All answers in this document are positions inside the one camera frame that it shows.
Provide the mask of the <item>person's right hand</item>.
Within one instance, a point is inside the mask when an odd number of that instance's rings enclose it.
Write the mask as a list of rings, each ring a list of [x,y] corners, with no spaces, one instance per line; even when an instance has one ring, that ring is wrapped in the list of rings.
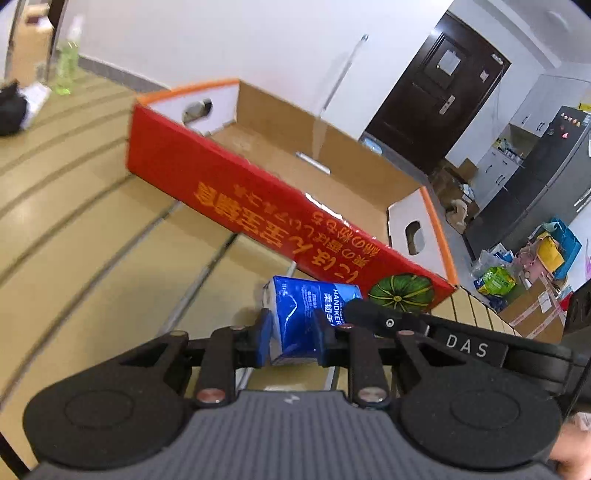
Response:
[[[589,480],[591,477],[590,414],[577,413],[561,427],[550,459],[561,479]]]

